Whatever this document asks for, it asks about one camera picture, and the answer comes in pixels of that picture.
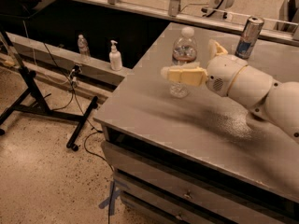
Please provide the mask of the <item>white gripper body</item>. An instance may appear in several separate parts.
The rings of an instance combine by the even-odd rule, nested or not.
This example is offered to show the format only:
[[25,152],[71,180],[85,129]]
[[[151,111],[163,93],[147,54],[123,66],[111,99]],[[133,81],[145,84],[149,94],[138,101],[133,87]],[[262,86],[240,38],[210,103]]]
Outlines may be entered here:
[[235,76],[247,65],[245,60],[231,54],[214,57],[207,64],[206,86],[221,97],[227,96]]

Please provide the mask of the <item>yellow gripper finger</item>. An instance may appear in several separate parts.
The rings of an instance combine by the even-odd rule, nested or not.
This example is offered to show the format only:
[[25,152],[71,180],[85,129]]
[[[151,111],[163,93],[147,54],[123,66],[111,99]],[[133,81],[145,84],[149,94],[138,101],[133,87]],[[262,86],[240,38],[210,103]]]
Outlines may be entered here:
[[207,70],[200,63],[186,63],[163,67],[161,76],[172,82],[199,87],[207,81]]
[[209,58],[213,59],[214,57],[227,55],[228,51],[216,40],[210,39],[208,41],[208,51],[209,51]]

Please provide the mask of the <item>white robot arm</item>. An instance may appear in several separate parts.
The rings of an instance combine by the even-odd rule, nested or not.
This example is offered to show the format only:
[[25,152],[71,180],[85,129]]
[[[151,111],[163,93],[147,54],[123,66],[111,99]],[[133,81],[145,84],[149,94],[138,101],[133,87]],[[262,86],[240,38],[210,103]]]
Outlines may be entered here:
[[299,143],[299,83],[281,83],[247,61],[228,53],[217,41],[208,42],[210,60],[167,66],[161,76],[179,84],[206,85],[220,97],[244,106],[251,115],[279,127]]

